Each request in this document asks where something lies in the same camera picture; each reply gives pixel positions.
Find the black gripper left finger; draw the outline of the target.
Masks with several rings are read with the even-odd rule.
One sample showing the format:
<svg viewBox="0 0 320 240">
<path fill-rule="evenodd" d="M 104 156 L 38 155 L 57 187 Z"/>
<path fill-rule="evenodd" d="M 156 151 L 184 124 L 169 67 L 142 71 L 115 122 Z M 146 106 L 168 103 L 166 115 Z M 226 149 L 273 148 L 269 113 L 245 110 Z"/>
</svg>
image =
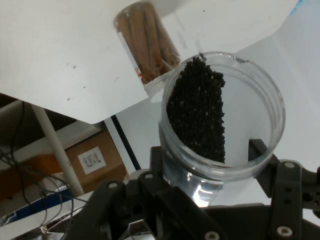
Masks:
<svg viewBox="0 0 320 240">
<path fill-rule="evenodd" d="M 103 182 L 90 196 L 67 240 L 124 240 L 130 224 L 144 221 L 157 240 L 225 239 L 225 232 L 179 187 L 162 177 L 163 154 L 159 146 L 150 150 L 150 170 L 127 183 Z"/>
</svg>

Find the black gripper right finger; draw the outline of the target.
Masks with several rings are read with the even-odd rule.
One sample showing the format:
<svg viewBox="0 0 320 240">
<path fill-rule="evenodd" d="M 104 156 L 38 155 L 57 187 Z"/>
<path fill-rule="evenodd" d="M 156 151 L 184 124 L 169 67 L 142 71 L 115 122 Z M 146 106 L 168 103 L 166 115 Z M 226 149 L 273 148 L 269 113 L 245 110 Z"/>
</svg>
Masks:
<svg viewBox="0 0 320 240">
<path fill-rule="evenodd" d="M 320 216 L 320 172 L 309 171 L 293 160 L 271 156 L 255 176 L 271 199 L 269 209 L 254 218 L 250 240 L 318 240 L 320 228 L 303 218 L 303 210 Z"/>
</svg>

